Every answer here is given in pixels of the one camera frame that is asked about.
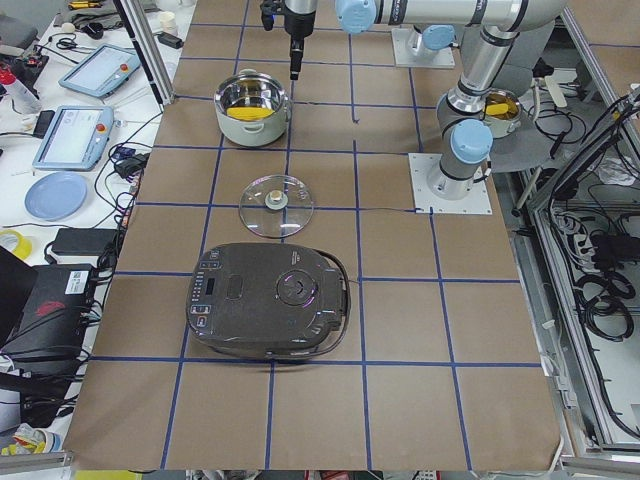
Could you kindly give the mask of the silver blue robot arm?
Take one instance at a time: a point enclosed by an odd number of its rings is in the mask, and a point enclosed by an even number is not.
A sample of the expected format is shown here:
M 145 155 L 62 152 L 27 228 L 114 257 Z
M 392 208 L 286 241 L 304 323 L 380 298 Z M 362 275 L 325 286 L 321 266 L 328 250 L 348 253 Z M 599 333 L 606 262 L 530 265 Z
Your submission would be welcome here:
M 551 22 L 550 17 L 526 14 L 513 23 L 463 30 L 463 71 L 437 106 L 444 149 L 427 182 L 438 197 L 459 200 L 468 194 L 477 168 L 492 148 L 490 129 L 483 122 L 488 94 L 493 88 L 516 96 L 528 90 Z

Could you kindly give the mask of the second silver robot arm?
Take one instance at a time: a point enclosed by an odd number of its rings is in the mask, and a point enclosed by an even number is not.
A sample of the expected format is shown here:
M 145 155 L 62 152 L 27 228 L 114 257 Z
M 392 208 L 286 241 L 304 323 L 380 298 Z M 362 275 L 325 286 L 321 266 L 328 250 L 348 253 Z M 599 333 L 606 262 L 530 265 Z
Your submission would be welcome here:
M 521 31 L 539 28 L 555 19 L 564 1 L 337 1 L 341 28 L 352 35 L 374 24 L 483 25 L 488 36 L 464 67 L 461 82 L 482 91 L 493 83 L 513 39 Z

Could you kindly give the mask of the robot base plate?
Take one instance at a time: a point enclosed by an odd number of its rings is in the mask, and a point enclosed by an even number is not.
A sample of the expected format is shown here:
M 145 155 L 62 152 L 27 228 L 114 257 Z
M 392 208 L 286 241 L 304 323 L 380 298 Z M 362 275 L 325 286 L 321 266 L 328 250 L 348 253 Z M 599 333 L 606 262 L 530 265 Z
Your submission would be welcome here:
M 491 215 L 481 166 L 467 180 L 453 180 L 440 168 L 441 154 L 409 153 L 414 209 L 423 214 Z

